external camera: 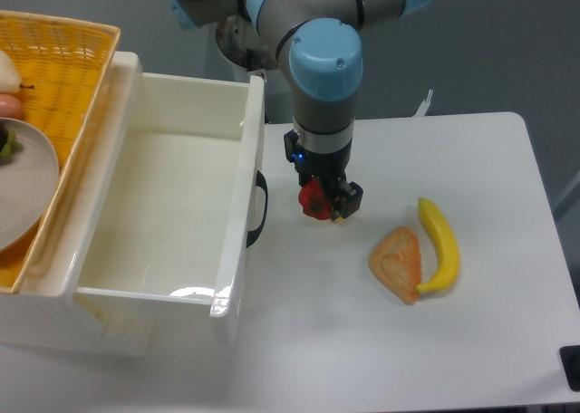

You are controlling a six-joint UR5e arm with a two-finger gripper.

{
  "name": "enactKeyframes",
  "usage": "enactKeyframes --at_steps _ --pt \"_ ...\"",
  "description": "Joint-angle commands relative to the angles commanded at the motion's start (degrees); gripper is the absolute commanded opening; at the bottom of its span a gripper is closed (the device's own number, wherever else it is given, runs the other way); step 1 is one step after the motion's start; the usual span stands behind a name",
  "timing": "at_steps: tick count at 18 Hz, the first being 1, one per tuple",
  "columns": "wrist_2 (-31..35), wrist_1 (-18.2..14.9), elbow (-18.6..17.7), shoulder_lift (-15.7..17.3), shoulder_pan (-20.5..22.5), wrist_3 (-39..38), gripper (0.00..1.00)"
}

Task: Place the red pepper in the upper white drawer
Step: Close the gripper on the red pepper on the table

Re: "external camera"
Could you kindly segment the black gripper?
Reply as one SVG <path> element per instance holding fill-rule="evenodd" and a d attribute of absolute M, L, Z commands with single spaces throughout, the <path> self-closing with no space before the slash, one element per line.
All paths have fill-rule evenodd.
<path fill-rule="evenodd" d="M 346 219 L 360 208 L 363 188 L 349 182 L 345 174 L 352 142 L 335 152 L 317 153 L 301 146 L 298 133 L 290 130 L 284 135 L 284 145 L 286 159 L 294 164 L 301 187 L 311 178 L 327 184 L 324 191 L 331 205 L 332 221 Z"/>

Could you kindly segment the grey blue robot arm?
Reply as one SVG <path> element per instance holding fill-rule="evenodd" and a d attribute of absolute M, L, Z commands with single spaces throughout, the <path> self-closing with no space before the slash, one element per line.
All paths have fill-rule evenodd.
<path fill-rule="evenodd" d="M 345 169 L 363 78 L 360 31 L 432 0 L 169 1 L 186 28 L 232 16 L 249 24 L 290 87 L 294 127 L 284 136 L 285 156 L 299 177 L 304 214 L 336 220 L 355 213 L 363 189 Z"/>

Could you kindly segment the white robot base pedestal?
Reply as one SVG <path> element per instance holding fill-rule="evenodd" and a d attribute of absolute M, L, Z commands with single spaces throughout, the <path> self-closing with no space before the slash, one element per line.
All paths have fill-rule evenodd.
<path fill-rule="evenodd" d="M 248 82 L 251 76 L 264 79 L 266 121 L 290 123 L 293 119 L 290 86 L 254 26 L 239 14 L 220 20 L 216 44 L 237 82 Z"/>

